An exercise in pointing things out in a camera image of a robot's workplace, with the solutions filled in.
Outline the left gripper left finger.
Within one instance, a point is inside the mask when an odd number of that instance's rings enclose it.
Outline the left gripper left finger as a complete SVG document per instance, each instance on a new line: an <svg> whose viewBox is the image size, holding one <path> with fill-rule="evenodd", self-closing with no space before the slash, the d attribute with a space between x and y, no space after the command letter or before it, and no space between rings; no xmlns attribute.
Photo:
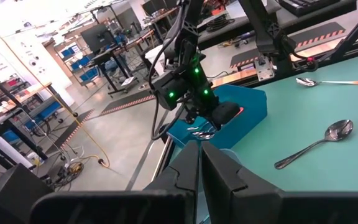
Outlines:
<svg viewBox="0 0 358 224"><path fill-rule="evenodd" d="M143 194L150 198L197 199L198 170L199 145L189 141Z"/></svg>

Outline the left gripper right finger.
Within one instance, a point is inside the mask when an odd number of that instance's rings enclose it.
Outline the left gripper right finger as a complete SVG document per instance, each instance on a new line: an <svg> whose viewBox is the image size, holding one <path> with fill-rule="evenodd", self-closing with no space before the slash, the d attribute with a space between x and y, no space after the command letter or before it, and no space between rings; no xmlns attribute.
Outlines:
<svg viewBox="0 0 358 224"><path fill-rule="evenodd" d="M201 144L203 187L212 224L278 224L280 190L210 142Z"/></svg>

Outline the black-handled spoon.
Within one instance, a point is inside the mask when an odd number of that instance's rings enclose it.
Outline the black-handled spoon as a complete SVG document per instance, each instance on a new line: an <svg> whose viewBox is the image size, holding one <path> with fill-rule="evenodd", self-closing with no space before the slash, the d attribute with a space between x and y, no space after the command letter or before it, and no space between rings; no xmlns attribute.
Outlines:
<svg viewBox="0 0 358 224"><path fill-rule="evenodd" d="M352 130L354 129L354 123L353 121L349 119L343 119L340 121L337 121L330 125L327 130L324 132L324 138L322 138L319 141L314 142L313 144L307 146L306 148L276 162L274 164L274 168L276 169L283 169L289 164L291 164L293 161L300 158L302 155L306 154L308 151L310 151L313 147L317 146L320 143L323 142L335 142L335 141L341 141L348 137L348 135L351 134Z"/></svg>

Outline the grey plastic bin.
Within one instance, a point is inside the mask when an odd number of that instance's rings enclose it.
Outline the grey plastic bin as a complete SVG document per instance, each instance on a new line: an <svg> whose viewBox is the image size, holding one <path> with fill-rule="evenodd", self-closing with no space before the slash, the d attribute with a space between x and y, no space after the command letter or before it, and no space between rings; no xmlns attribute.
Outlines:
<svg viewBox="0 0 358 224"><path fill-rule="evenodd" d="M220 149L219 151L221 153L219 160L222 165L229 167L242 166L242 162L239 160L237 154L234 151L230 149Z"/></svg>

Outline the blue plastic bin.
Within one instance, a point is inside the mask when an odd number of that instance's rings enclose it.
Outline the blue plastic bin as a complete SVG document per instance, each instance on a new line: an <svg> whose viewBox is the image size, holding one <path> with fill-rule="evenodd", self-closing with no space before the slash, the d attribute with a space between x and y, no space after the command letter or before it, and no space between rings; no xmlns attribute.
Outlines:
<svg viewBox="0 0 358 224"><path fill-rule="evenodd" d="M215 131L208 121L202 117L196 118L193 124L187 124L179 119L168 131L168 135L177 146L183 147L190 140L201 141L196 139L192 133L202 131L215 132L214 137L209 140L210 143L218 148L230 149L267 116L267 96L263 90L221 85L213 92L219 97L220 101L237 103L244 108L243 112L221 126L219 131ZM188 131L187 128L192 126L200 128Z"/></svg>

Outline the grey side table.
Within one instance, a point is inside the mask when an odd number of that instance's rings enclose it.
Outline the grey side table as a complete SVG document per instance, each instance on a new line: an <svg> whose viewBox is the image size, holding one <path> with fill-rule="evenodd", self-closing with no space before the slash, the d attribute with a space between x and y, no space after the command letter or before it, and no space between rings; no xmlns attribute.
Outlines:
<svg viewBox="0 0 358 224"><path fill-rule="evenodd" d="M253 27L246 16L231 19L226 11L205 19L197 26L198 48L205 50L248 32Z"/></svg>

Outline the black hazard-striped floor mat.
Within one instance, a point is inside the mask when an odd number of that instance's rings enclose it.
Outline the black hazard-striped floor mat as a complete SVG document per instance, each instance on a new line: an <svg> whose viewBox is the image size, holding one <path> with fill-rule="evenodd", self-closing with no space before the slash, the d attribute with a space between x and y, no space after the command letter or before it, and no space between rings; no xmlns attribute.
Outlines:
<svg viewBox="0 0 358 224"><path fill-rule="evenodd" d="M79 114L70 125L62 126L51 131L51 133L48 134L48 137L52 140L52 144L45 153L51 154L67 146L71 138L79 131L81 126L90 118L93 112L94 109Z"/></svg>
<svg viewBox="0 0 358 224"><path fill-rule="evenodd" d="M102 110L100 116L114 113L119 110L123 110L141 103L145 103L147 101L153 100L154 98L155 97L153 94L151 94L148 90L144 90L136 94L121 98L120 100L111 102L107 105L107 107L105 107L105 109Z"/></svg>
<svg viewBox="0 0 358 224"><path fill-rule="evenodd" d="M301 32L291 36L296 43L295 50L311 47L311 44L320 40L328 39L339 34L345 33L346 29L337 22L330 22L322 26ZM232 57L229 68L235 69L252 63L259 56L257 49L248 50Z"/></svg>

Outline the grey metal mounting plate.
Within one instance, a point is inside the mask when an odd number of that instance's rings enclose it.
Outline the grey metal mounting plate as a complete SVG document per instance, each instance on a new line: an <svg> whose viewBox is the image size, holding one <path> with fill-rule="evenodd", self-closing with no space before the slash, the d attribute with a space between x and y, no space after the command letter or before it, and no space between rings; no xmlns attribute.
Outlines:
<svg viewBox="0 0 358 224"><path fill-rule="evenodd" d="M258 81L269 80L275 76L274 69L268 57L260 55L254 60Z"/></svg>

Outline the black desk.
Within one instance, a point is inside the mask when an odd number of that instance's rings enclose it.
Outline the black desk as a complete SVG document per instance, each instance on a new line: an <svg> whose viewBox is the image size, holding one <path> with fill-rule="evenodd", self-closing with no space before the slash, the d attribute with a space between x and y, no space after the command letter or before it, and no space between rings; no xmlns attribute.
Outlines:
<svg viewBox="0 0 358 224"><path fill-rule="evenodd" d="M128 93L134 86L143 82L143 71L147 68L145 53L153 44L154 31L137 34L126 44L113 45L97 54L89 63L96 66L108 81L108 95Z"/></svg>

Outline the teal table mat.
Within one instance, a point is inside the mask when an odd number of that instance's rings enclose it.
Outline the teal table mat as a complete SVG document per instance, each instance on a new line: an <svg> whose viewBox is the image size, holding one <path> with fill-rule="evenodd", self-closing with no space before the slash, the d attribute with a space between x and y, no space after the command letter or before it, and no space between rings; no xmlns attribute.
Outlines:
<svg viewBox="0 0 358 224"><path fill-rule="evenodd" d="M310 78L358 81L358 57L320 68ZM305 87L288 77L258 89L267 96L267 116L230 150L245 168L280 190L278 224L358 224L358 85ZM343 119L354 123L347 138L320 143L285 168L274 168L324 138L325 130ZM190 141L199 145L197 199L190 222L212 224L201 165L201 144L210 141ZM185 146L179 146L174 158Z"/></svg>

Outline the shelf with blue bins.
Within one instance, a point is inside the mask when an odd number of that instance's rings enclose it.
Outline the shelf with blue bins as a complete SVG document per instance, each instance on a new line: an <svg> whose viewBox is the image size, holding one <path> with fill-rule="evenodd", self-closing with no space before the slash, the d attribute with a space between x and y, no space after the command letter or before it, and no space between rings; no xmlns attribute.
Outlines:
<svg viewBox="0 0 358 224"><path fill-rule="evenodd" d="M94 79L98 76L98 69L91 65L94 54L87 45L70 44L65 46L59 54L81 86L94 83Z"/></svg>

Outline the black keypad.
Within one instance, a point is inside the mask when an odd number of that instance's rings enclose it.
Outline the black keypad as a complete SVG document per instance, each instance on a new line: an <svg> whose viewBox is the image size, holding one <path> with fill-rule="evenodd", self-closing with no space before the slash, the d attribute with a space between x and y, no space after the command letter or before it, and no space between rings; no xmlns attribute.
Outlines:
<svg viewBox="0 0 358 224"><path fill-rule="evenodd" d="M276 0L276 2L297 17L333 5L340 0Z"/></svg>

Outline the black workbench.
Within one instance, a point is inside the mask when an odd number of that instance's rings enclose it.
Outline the black workbench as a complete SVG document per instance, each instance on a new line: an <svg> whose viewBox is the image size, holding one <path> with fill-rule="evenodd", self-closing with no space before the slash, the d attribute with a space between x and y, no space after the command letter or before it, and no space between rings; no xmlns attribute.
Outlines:
<svg viewBox="0 0 358 224"><path fill-rule="evenodd" d="M30 91L26 93L21 98L16 98L14 95L10 94L3 86L0 85L0 90L12 101L12 105L8 105L9 107L5 109L5 112L0 116L0 136L4 134L6 131L11 130L23 143L28 145L31 150L33 150L41 159L47 160L48 157L45 153L42 152L42 148L38 147L33 140L28 137L25 132L21 131L11 120L10 118L15 116L17 113L23 112L26 113L29 121L33 122L35 125L35 119L30 115L30 113L35 113L36 110L29 111L22 104L25 100L28 100L30 97L34 96L41 90L47 89L52 97L57 101L61 107L67 111L69 111L75 118L78 117L78 113L75 113L71 110L71 108L62 100L60 95L55 91L52 87L51 82L47 83L37 83L29 87Z"/></svg>

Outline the white cylinder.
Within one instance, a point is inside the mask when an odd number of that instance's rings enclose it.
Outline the white cylinder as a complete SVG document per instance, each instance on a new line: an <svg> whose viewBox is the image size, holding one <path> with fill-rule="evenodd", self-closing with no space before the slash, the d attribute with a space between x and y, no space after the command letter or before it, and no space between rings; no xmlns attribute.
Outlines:
<svg viewBox="0 0 358 224"><path fill-rule="evenodd" d="M4 152L9 158L16 163L21 163L26 168L31 168L33 164L22 156L15 148L13 148L7 141L0 137L0 150Z"/></svg>

